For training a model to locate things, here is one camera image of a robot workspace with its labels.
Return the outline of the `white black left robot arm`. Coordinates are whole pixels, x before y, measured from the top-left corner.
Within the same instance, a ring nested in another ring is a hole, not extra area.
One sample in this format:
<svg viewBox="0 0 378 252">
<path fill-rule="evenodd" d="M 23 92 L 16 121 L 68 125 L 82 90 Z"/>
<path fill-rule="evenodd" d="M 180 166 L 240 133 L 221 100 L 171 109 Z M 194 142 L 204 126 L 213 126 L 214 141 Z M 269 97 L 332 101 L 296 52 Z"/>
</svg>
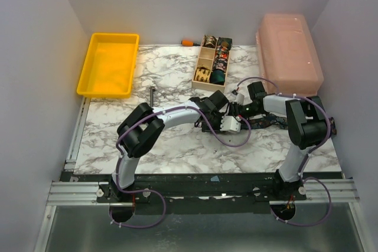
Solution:
<svg viewBox="0 0 378 252">
<path fill-rule="evenodd" d="M 220 130 L 221 109 L 229 103 L 226 96 L 216 91 L 208 97 L 192 97 L 170 107 L 151 107 L 139 104 L 117 129 L 116 148 L 120 152 L 112 174 L 114 184 L 110 194 L 119 202 L 131 194 L 139 158 L 155 145 L 163 130 L 190 123 L 205 123 L 215 132 Z"/>
</svg>

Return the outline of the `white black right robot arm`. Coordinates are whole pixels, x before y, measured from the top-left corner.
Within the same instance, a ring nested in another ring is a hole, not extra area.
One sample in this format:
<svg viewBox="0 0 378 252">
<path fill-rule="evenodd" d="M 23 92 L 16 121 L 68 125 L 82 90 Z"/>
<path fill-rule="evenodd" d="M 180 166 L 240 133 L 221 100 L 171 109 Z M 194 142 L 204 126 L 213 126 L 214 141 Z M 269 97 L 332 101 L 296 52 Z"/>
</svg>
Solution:
<svg viewBox="0 0 378 252">
<path fill-rule="evenodd" d="M 301 180 L 310 154 L 331 137 L 330 118 L 318 96 L 268 94 L 261 81 L 249 84 L 247 89 L 252 102 L 230 103 L 227 114 L 245 119 L 270 113 L 286 117 L 291 146 L 271 188 L 275 198 L 287 199 L 294 190 L 291 183 Z"/>
</svg>

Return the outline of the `navy floral necktie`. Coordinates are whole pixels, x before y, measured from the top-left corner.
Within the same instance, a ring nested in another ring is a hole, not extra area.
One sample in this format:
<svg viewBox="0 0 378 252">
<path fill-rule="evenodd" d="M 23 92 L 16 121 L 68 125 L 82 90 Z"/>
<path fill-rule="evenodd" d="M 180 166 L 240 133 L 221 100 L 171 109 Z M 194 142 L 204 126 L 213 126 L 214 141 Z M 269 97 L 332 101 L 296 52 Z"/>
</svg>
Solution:
<svg viewBox="0 0 378 252">
<path fill-rule="evenodd" d="M 329 117 L 329 120 L 331 124 L 331 135 L 337 135 L 337 129 L 334 118 Z M 248 122 L 252 130 L 265 129 L 272 125 L 277 125 L 280 129 L 288 130 L 287 119 L 285 117 L 279 117 L 274 114 L 267 114 L 266 116 L 262 116 L 257 119 L 250 119 L 248 120 Z M 245 125 L 241 125 L 241 129 L 248 130 L 248 127 Z"/>
</svg>

